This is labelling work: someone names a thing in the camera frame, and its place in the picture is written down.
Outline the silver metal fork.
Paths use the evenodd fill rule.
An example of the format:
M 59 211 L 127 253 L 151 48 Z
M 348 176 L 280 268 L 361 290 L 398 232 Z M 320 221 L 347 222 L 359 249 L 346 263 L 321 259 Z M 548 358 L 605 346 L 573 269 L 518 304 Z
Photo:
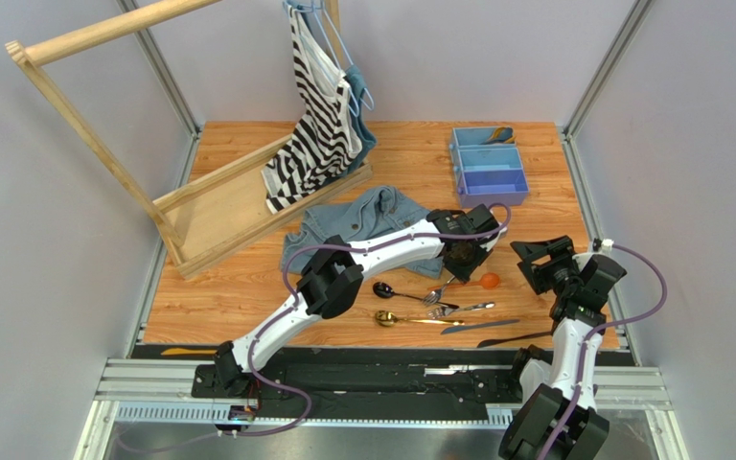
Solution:
M 428 319 L 442 319 L 456 312 L 482 311 L 482 310 L 491 309 L 494 306 L 495 306 L 495 302 L 479 303 L 479 304 L 475 304 L 475 305 L 471 305 L 467 307 L 458 307 L 455 305 L 440 304 L 438 307 L 429 310 L 426 313 L 426 316 Z

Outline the silver metal knife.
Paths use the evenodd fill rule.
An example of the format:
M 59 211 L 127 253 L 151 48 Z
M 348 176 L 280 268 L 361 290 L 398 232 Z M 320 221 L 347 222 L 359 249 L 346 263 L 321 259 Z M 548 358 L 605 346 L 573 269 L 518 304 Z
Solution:
M 422 304 L 425 306 L 431 306 L 439 303 L 444 296 L 448 287 L 456 280 L 455 276 L 451 276 L 446 282 L 432 290 L 428 295 L 422 299 Z

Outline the dark blue plastic knife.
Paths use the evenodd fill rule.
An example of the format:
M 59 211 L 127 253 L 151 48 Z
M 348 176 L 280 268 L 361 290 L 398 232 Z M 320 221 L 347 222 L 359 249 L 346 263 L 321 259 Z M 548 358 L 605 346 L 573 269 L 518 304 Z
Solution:
M 512 324 L 517 324 L 518 322 L 519 322 L 519 319 L 508 319 L 508 320 L 500 320 L 500 321 L 486 322 L 486 323 L 473 324 L 473 325 L 451 326 L 451 327 L 448 327 L 442 330 L 440 332 L 440 335 L 458 334 L 458 333 L 474 331 L 474 330 L 502 327 L 502 326 L 508 326 Z

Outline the orange plastic spoon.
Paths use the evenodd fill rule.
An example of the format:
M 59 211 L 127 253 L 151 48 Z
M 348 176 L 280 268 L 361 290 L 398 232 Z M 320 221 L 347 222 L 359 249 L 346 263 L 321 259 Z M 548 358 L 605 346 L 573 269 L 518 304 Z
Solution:
M 483 274 L 478 280 L 475 281 L 468 281 L 467 283 L 463 283 L 461 285 L 457 285 L 457 287 L 461 288 L 468 288 L 468 287 L 481 287 L 484 289 L 494 289 L 497 288 L 501 283 L 500 277 L 493 272 L 487 272 Z

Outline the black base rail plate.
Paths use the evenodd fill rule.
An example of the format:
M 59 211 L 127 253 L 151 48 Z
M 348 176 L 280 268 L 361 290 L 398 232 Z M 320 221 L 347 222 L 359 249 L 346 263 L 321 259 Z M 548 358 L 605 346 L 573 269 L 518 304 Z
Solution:
M 258 403 L 262 417 L 296 417 L 312 403 L 310 421 L 449 422 L 487 419 L 489 403 L 519 405 L 513 364 L 527 357 L 550 361 L 548 350 L 284 348 L 262 375 L 228 380 L 215 364 L 196 367 L 191 394 L 198 399 Z

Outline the black metal spoon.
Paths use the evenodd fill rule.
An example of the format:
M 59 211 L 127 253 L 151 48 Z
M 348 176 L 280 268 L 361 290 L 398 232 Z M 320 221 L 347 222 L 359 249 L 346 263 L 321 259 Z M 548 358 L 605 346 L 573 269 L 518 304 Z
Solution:
M 372 291 L 374 292 L 375 295 L 377 295 L 380 298 L 384 298 L 384 299 L 390 299 L 395 296 L 398 296 L 398 297 L 405 297 L 405 298 L 413 299 L 416 301 L 420 301 L 423 305 L 428 306 L 428 307 L 435 306 L 435 307 L 447 307 L 449 309 L 458 309 L 458 306 L 454 304 L 449 304 L 449 303 L 444 303 L 444 302 L 439 302 L 439 301 L 430 301 L 430 300 L 426 300 L 423 297 L 417 297 L 414 295 L 397 292 L 384 282 L 375 282 L 372 286 Z

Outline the light blue denim jacket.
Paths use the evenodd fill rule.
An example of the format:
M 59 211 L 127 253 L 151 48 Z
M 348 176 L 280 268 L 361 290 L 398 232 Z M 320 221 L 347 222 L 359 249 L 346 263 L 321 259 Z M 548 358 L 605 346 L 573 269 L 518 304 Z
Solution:
M 389 235 L 424 219 L 429 210 L 392 186 L 378 186 L 356 200 L 308 208 L 299 230 L 284 237 L 280 268 L 298 273 L 313 253 L 293 254 L 304 247 L 339 236 L 345 242 L 367 241 Z

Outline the black plastic knife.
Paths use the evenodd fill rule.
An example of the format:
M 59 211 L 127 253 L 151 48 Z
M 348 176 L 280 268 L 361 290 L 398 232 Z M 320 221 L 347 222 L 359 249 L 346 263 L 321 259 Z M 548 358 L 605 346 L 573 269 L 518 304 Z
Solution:
M 486 339 L 486 340 L 480 341 L 476 345 L 476 349 L 489 348 L 489 347 L 493 347 L 493 346 L 497 346 L 497 345 L 502 345 L 502 344 L 505 344 L 505 343 L 517 342 L 517 341 L 528 340 L 528 339 L 542 338 L 542 337 L 547 337 L 547 336 L 551 336 L 551 335 L 552 335 L 552 332 L 551 331 L 545 331 L 545 332 L 541 332 L 541 333 L 529 333 L 529 334 L 523 334 L 523 335 L 518 335 L 518 336 L 514 336 L 514 337 L 509 337 L 509 338 L 503 338 L 503 339 Z

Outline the dark blue plastic spoon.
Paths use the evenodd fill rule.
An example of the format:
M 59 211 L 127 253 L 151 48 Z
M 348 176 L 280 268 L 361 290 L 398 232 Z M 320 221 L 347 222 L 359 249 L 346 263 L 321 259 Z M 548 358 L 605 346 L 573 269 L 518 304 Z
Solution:
M 503 143 L 498 143 L 497 142 L 497 137 L 498 137 L 499 133 L 502 130 L 506 129 L 506 128 L 513 129 L 511 126 L 501 126 L 501 127 L 495 128 L 494 131 L 491 133 L 491 135 L 485 141 L 482 142 L 482 145 L 484 145 L 484 146 L 489 146 L 489 145 L 504 145 Z

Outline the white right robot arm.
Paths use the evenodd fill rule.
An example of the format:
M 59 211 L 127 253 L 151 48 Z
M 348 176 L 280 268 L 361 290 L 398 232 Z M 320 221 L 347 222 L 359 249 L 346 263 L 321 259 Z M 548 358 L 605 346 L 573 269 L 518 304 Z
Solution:
M 570 237 L 514 241 L 518 268 L 537 294 L 555 296 L 553 350 L 518 350 L 510 390 L 523 402 L 502 438 L 502 459 L 593 459 L 606 443 L 610 423 L 596 409 L 595 360 L 603 342 L 602 308 L 627 273 L 609 257 L 609 240 L 584 253 Z

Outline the teal hanging garment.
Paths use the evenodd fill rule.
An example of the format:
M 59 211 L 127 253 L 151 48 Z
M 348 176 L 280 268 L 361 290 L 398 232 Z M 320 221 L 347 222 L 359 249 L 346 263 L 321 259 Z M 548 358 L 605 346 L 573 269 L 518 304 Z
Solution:
M 346 70 L 345 78 L 351 85 L 352 92 L 356 94 L 357 101 L 360 103 L 361 98 L 364 97 L 367 92 L 367 86 L 361 71 L 356 65 L 352 65 Z M 361 150 L 349 164 L 348 168 L 343 173 L 344 175 L 355 172 L 362 165 L 368 153 L 377 144 L 376 136 L 364 123 L 362 109 L 359 110 L 357 116 L 351 116 L 351 125 L 355 129 L 356 136 L 361 142 Z

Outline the gold metal spoon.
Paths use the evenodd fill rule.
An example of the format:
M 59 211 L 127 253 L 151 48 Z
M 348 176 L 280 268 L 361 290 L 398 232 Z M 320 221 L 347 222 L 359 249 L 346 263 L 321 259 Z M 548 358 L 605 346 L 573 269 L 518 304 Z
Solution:
M 407 318 L 400 317 L 388 310 L 378 310 L 374 314 L 374 321 L 376 324 L 383 327 L 392 327 L 398 323 L 416 323 L 416 324 L 428 324 L 428 325 L 445 325 L 445 326 L 464 326 L 465 322 L 462 320 L 448 321 L 443 319 L 422 319 L 422 318 Z

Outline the black white striped top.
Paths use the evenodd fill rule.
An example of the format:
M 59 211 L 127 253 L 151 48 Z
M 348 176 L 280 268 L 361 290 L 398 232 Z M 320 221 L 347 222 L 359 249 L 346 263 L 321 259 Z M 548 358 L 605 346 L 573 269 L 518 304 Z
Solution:
M 301 8 L 284 4 L 292 69 L 305 112 L 261 170 L 265 205 L 276 214 L 345 173 L 362 149 L 351 123 L 346 73 L 319 45 Z

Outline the blue three-compartment organizer tray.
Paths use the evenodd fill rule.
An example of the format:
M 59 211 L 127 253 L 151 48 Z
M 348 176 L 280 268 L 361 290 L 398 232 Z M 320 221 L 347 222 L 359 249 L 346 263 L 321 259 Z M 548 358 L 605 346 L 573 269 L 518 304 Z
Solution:
M 529 195 L 529 185 L 517 141 L 482 145 L 497 127 L 455 127 L 448 152 L 459 205 L 470 209 L 495 203 L 519 206 Z

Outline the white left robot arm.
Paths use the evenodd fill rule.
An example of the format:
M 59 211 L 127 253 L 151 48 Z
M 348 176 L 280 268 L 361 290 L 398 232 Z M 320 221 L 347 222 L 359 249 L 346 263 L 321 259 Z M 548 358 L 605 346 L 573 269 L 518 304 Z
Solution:
M 436 210 L 393 233 L 365 241 L 331 237 L 300 249 L 310 255 L 287 300 L 250 333 L 218 346 L 214 381 L 230 396 L 246 393 L 257 372 L 309 326 L 348 311 L 365 280 L 418 261 L 440 258 L 458 281 L 467 282 L 485 262 L 509 221 L 478 205 L 468 212 Z

